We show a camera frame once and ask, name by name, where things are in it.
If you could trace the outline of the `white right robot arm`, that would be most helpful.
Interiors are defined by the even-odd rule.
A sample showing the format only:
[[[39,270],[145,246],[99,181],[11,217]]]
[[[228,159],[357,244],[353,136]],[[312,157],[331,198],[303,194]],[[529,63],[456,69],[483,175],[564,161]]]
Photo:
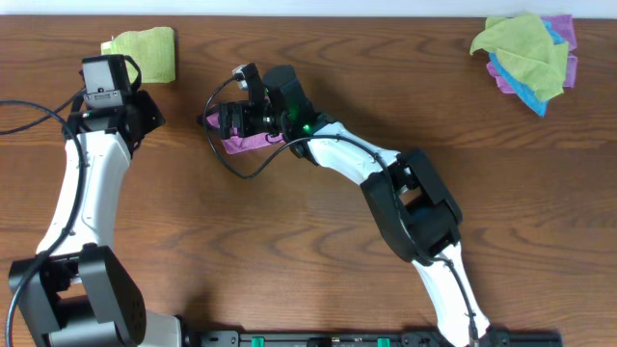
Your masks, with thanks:
[[[418,271],[441,335],[453,346],[479,345],[490,322],[464,267],[462,211],[425,152],[384,149],[354,135],[313,107],[290,65],[265,74],[255,64],[241,65],[230,79],[248,97],[207,99],[199,120],[206,137],[281,137],[282,150],[357,184],[389,248]]]

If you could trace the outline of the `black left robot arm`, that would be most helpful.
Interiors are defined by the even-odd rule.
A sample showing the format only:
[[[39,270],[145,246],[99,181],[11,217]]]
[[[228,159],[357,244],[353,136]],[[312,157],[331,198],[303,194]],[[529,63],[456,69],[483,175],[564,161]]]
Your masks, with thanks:
[[[179,318],[147,310],[114,253],[121,186],[135,151],[165,122],[127,55],[85,58],[62,126],[67,156],[60,196],[35,256],[15,261],[5,343],[20,313],[38,346],[180,346]]]

